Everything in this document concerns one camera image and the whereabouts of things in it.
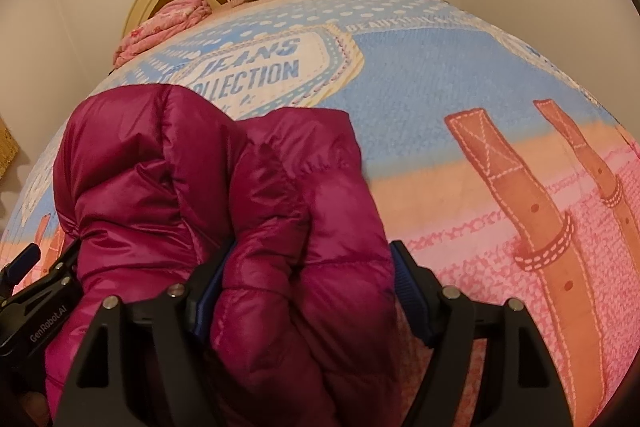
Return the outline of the magenta puffer jacket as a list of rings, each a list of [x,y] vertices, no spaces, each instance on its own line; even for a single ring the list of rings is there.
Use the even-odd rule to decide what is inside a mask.
[[[393,261],[344,112],[235,121],[179,86],[108,90],[67,121],[53,194],[82,297],[47,347],[52,412],[106,297],[220,260],[205,370],[229,425],[399,424]]]

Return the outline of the pink and blue bedspread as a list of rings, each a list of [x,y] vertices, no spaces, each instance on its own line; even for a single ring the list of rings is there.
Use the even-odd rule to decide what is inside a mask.
[[[347,114],[394,267],[396,426],[638,424],[639,143],[525,42],[439,0],[236,0],[78,106],[149,84],[235,121]],[[2,237],[1,270],[40,248],[13,295],[73,243],[53,168],[75,109]],[[53,418],[46,367],[1,395],[3,425]]]

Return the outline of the folded pink blanket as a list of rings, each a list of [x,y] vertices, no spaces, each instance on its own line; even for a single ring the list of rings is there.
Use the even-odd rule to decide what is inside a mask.
[[[207,0],[172,0],[124,35],[114,52],[112,69],[201,23],[210,14],[212,7]]]

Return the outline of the beige curtain on side wall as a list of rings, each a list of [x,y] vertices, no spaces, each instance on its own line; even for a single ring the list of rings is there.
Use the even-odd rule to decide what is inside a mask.
[[[20,146],[4,121],[0,119],[0,178],[6,174],[6,170],[10,168],[19,151]]]

